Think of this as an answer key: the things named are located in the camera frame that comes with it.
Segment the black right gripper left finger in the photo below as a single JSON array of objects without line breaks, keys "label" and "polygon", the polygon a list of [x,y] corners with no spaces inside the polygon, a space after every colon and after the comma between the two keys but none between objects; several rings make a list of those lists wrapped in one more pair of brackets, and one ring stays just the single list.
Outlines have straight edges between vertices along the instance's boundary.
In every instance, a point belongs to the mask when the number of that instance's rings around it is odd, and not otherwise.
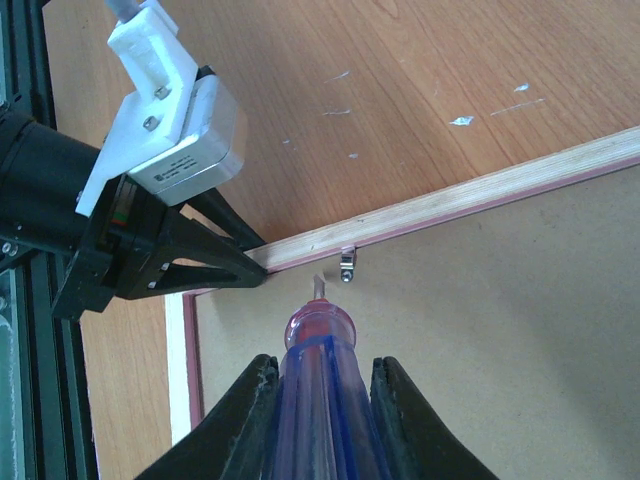
[{"label": "black right gripper left finger", "polygon": [[258,479],[278,393],[278,362],[256,356],[214,408],[140,479]]}]

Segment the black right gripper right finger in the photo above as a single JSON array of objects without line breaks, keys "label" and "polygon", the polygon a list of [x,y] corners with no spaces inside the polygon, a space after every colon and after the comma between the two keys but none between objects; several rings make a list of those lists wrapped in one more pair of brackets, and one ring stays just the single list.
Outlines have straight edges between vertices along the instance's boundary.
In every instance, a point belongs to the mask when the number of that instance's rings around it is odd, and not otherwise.
[{"label": "black right gripper right finger", "polygon": [[373,360],[371,406],[394,479],[494,479],[394,357]]}]

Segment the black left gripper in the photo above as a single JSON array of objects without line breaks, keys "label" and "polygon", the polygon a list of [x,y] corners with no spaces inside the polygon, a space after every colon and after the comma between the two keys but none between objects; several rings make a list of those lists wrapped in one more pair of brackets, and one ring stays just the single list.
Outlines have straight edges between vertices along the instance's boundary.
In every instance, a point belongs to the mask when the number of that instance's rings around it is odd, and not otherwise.
[{"label": "black left gripper", "polygon": [[237,247],[169,209],[126,175],[107,182],[65,270],[52,304],[55,318],[101,313],[119,297],[137,300],[198,289],[254,288],[267,271],[241,250],[265,240],[217,189],[187,204]]}]

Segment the red blue screwdriver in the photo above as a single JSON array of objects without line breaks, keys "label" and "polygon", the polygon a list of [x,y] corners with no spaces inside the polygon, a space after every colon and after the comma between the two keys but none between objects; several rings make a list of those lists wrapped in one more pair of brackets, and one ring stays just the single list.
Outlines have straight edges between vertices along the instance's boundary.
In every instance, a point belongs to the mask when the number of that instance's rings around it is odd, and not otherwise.
[{"label": "red blue screwdriver", "polygon": [[265,479],[388,479],[390,470],[356,357],[353,320],[313,279],[289,319]]}]

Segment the pink wooden photo frame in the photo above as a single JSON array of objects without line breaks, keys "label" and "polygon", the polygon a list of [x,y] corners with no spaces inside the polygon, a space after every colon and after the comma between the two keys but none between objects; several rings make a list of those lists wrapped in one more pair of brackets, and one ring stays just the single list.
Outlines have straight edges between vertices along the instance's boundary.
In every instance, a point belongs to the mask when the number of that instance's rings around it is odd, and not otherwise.
[{"label": "pink wooden photo frame", "polygon": [[[340,254],[356,248],[354,279]],[[314,273],[354,318],[363,367],[397,357],[457,433],[639,443],[639,131],[251,252],[253,290],[166,298],[170,431],[181,440],[240,361],[283,352]]]}]

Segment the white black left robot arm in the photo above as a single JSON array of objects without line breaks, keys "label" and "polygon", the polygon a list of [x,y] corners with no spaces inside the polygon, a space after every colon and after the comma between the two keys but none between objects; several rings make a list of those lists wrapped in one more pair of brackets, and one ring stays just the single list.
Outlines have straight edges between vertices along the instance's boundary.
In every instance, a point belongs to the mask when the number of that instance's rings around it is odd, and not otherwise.
[{"label": "white black left robot arm", "polygon": [[1,268],[28,253],[58,254],[55,316],[102,312],[137,300],[207,288],[254,288],[266,270],[246,255],[258,243],[227,209],[216,234],[122,175],[108,181],[89,217],[76,213],[98,151],[7,106],[1,108]]}]

